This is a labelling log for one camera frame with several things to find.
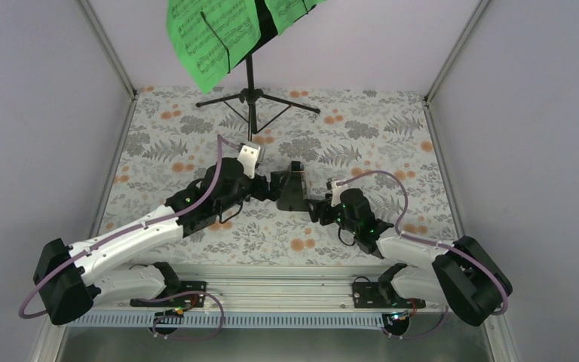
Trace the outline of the black metronome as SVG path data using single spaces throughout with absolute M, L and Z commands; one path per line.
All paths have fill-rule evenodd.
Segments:
M 304 165 L 300 161 L 291 161 L 286 170 L 276 172 L 279 188 L 279 198 L 276 200 L 278 210 L 308 211 L 304 173 Z

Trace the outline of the black music stand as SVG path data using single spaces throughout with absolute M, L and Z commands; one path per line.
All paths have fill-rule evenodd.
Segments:
M 260 48 L 269 43 L 270 40 L 279 35 L 276 26 L 274 25 L 271 11 L 269 10 L 265 2 L 255 1 L 255 5 L 257 10 L 257 16 L 259 19 L 261 38 L 254 45 L 253 49 L 249 51 L 247 55 L 239 62 L 239 63 L 245 62 L 247 73 L 247 86 L 237 94 L 232 94 L 229 96 L 216 98 L 214 100 L 206 100 L 195 103 L 195 106 L 197 108 L 217 103 L 224 103 L 235 115 L 237 115 L 247 123 L 247 139 L 249 141 L 252 141 L 255 135 L 259 134 L 262 130 L 267 128 L 270 124 L 276 121 L 283 113 L 290 110 L 291 108 L 303 109 L 305 111 L 313 112 L 317 115 L 320 114 L 320 109 L 317 107 L 296 103 L 291 100 L 285 100 L 279 97 L 274 97 L 272 95 L 266 94 L 263 91 L 263 89 L 255 87 L 254 71 L 253 71 L 253 55 Z M 270 120 L 268 120 L 266 123 L 264 123 L 263 125 L 259 125 L 256 110 L 256 102 L 259 99 L 269 100 L 271 102 L 283 104 L 286 107 L 279 113 L 277 113 L 274 117 L 272 117 Z M 235 107 L 230 105 L 228 103 L 230 100 L 239 100 L 241 103 L 247 104 L 248 107 L 247 115 L 241 114 L 239 111 L 236 110 Z

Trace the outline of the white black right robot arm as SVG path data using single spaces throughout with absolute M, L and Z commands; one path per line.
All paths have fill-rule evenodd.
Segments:
M 513 292 L 507 276 L 476 239 L 427 241 L 399 232 L 375 216 L 359 189 L 309 200 L 307 205 L 313 222 L 336 224 L 353 235 L 364 253 L 393 263 L 378 282 L 378 297 L 388 307 L 420 299 L 443 305 L 478 327 L 502 311 Z

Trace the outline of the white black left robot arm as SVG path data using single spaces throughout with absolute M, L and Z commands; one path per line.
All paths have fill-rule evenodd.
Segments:
M 180 282 L 167 262 L 122 270 L 122 264 L 162 244 L 182 239 L 220 221 L 245 202 L 277 201 L 288 170 L 263 176 L 242 157 L 221 158 L 156 209 L 103 235 L 73 244 L 47 242 L 32 276 L 33 296 L 40 296 L 54 325 L 79 319 L 94 306 L 136 299 L 170 305 Z

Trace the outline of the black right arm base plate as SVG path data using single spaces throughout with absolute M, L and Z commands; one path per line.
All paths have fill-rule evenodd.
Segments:
M 378 282 L 355 281 L 351 284 L 354 307 L 357 309 L 425 308 L 423 299 L 405 299 Z

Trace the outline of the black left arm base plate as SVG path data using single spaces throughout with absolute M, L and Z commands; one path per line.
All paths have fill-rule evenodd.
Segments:
M 166 287 L 156 299 L 160 302 L 145 302 L 139 299 L 130 300 L 130 306 L 140 307 L 163 307 L 163 308 L 203 308 L 205 297 L 202 293 L 207 289 L 206 281 L 180 281 L 179 287 Z

